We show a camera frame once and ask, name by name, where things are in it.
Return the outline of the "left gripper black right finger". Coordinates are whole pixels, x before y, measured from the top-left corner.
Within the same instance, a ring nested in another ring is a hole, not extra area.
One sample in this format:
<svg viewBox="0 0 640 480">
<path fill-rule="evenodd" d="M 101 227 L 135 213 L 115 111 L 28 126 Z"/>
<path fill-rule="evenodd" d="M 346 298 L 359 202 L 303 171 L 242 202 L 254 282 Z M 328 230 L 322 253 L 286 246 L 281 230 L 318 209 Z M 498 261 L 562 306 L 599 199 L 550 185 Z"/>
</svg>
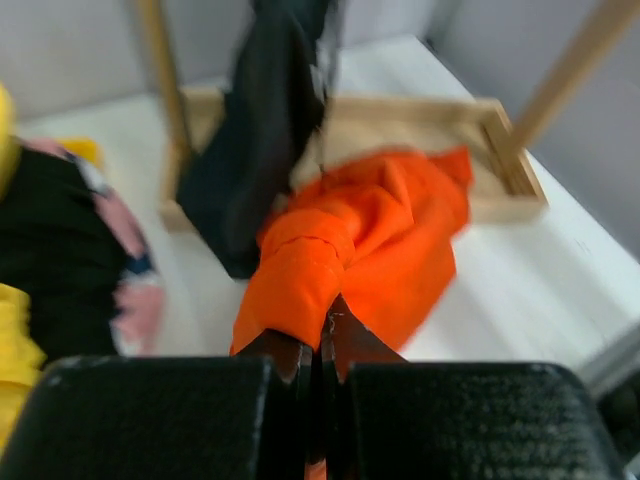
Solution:
<svg viewBox="0 0 640 480">
<path fill-rule="evenodd" d="M 545 362 L 412 363 L 350 311 L 322 331 L 331 479 L 621 479 L 580 380 Z"/>
</svg>

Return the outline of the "yellow shorts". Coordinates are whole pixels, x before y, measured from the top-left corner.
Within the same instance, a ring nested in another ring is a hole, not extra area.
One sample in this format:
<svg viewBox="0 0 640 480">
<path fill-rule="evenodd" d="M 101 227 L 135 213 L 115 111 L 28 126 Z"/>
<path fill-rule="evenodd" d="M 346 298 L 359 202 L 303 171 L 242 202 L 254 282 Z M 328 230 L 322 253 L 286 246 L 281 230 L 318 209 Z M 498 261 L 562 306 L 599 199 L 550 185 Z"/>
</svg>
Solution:
<svg viewBox="0 0 640 480">
<path fill-rule="evenodd" d="M 1 90 L 1 192 L 16 173 L 20 149 L 14 136 L 15 109 L 6 89 Z M 27 333 L 29 296 L 1 286 L 1 444 L 5 445 L 26 397 L 35 385 L 44 354 Z"/>
</svg>

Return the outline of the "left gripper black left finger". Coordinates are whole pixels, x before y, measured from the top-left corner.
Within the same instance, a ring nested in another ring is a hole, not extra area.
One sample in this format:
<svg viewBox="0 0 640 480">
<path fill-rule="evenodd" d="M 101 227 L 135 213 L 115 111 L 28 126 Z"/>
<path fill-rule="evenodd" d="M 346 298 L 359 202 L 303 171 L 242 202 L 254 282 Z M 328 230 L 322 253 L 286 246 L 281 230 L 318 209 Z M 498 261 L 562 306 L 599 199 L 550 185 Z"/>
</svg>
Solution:
<svg viewBox="0 0 640 480">
<path fill-rule="evenodd" d="M 70 357 L 27 397 L 5 479 L 300 479 L 311 349 L 265 331 L 231 357 Z"/>
</svg>

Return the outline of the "orange shorts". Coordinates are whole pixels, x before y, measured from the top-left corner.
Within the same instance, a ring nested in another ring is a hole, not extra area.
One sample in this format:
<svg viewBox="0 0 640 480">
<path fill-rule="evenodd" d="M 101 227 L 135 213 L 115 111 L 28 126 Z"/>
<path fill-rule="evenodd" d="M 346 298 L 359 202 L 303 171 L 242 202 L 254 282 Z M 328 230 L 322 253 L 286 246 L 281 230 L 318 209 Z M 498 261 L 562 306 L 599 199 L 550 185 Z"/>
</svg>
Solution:
<svg viewBox="0 0 640 480">
<path fill-rule="evenodd" d="M 455 277 L 452 240 L 468 224 L 472 182 L 464 147 L 383 149 L 304 187 L 258 235 L 231 352 L 267 329 L 318 347 L 337 298 L 402 348 Z"/>
</svg>

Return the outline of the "black shorts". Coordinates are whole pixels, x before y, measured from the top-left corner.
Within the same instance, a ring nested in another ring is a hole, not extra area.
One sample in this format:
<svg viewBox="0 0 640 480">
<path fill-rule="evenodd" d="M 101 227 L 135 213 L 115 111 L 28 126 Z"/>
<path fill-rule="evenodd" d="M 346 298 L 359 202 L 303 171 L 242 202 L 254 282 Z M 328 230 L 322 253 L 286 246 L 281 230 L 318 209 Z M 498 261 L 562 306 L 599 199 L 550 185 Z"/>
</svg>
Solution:
<svg viewBox="0 0 640 480">
<path fill-rule="evenodd" d="M 22 151 L 1 200 L 1 281 L 29 296 L 28 335 L 47 362 L 113 355 L 113 292 L 127 255 L 78 168 Z"/>
</svg>

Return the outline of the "pink shark print shorts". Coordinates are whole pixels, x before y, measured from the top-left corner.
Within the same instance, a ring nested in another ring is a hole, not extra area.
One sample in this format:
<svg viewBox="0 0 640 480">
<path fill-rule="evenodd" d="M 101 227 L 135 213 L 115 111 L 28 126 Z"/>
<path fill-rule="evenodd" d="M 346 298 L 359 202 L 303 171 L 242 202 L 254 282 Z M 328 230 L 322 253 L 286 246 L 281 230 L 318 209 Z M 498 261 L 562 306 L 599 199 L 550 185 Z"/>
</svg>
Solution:
<svg viewBox="0 0 640 480">
<path fill-rule="evenodd" d="M 127 356 L 150 354 L 163 316 L 162 281 L 135 216 L 95 164 L 97 145 L 90 140 L 71 139 L 31 140 L 25 145 L 63 158 L 79 170 L 98 216 L 126 253 L 126 263 L 113 292 L 116 313 L 110 329 L 114 345 Z"/>
</svg>

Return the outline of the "dark navy shorts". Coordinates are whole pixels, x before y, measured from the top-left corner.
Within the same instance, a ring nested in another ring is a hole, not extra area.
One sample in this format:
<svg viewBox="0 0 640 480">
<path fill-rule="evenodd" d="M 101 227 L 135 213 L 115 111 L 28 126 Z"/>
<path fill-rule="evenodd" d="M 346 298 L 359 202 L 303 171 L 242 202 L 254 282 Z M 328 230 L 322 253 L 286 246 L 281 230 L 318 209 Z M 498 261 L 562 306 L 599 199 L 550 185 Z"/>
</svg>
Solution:
<svg viewBox="0 0 640 480">
<path fill-rule="evenodd" d="M 255 272 L 257 235 L 322 126 L 336 72 L 337 1 L 256 1 L 224 117 L 181 175 L 176 200 L 233 279 Z"/>
</svg>

